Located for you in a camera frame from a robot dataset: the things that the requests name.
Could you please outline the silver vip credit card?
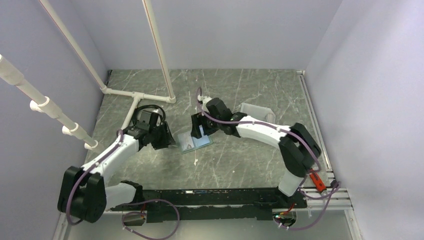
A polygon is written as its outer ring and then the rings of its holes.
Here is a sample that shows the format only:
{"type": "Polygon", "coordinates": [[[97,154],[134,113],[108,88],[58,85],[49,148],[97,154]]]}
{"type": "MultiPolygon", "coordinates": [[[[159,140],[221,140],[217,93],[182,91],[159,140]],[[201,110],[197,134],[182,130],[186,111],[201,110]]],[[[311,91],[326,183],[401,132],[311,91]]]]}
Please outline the silver vip credit card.
{"type": "Polygon", "coordinates": [[[179,145],[181,147],[181,150],[184,151],[189,151],[191,149],[193,149],[195,147],[194,142],[193,142],[193,138],[190,134],[190,132],[185,132],[185,133],[181,133],[178,135],[178,141],[179,141],[179,145]]]}

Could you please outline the green card holder wallet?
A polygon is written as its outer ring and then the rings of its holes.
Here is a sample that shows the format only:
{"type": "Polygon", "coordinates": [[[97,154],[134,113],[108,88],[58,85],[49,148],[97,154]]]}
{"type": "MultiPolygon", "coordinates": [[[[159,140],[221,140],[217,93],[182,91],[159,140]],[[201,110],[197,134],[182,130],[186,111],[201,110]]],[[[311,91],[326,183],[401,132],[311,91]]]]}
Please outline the green card holder wallet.
{"type": "Polygon", "coordinates": [[[197,149],[200,149],[200,148],[203,148],[205,146],[208,146],[208,145],[213,144],[213,140],[211,139],[210,136],[204,135],[201,138],[194,138],[194,137],[192,137],[192,140],[193,140],[193,143],[194,143],[194,148],[193,149],[190,149],[190,150],[187,150],[187,151],[182,151],[182,149],[180,147],[180,144],[179,144],[178,135],[177,135],[177,144],[178,144],[179,149],[181,150],[181,152],[183,154],[188,153],[188,152],[192,152],[192,151],[195,151],[197,149]]]}

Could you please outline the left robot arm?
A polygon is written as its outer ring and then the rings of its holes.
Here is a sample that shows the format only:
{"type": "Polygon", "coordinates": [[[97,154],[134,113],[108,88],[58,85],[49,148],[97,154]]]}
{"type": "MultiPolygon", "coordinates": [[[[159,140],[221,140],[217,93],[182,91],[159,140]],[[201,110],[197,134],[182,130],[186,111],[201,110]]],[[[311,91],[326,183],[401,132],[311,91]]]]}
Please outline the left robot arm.
{"type": "Polygon", "coordinates": [[[166,121],[119,129],[116,140],[95,159],[81,167],[71,166],[64,172],[57,209],[72,226],[83,221],[94,223],[105,210],[117,206],[139,209],[145,199],[142,185],[129,180],[113,186],[106,184],[117,168],[142,148],[151,145],[160,150],[174,144],[166,121]]]}

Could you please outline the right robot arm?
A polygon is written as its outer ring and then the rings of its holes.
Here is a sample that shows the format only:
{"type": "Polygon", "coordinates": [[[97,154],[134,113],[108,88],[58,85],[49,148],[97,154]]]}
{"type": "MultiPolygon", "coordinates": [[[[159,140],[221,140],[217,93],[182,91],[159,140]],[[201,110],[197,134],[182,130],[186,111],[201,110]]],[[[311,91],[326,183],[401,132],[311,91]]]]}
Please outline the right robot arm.
{"type": "Polygon", "coordinates": [[[280,150],[286,168],[275,194],[276,203],[287,208],[295,201],[295,193],[313,166],[320,167],[322,150],[301,123],[277,125],[256,119],[244,112],[232,112],[218,97],[196,91],[198,113],[191,116],[191,136],[200,139],[222,131],[228,136],[262,142],[280,150]]]}

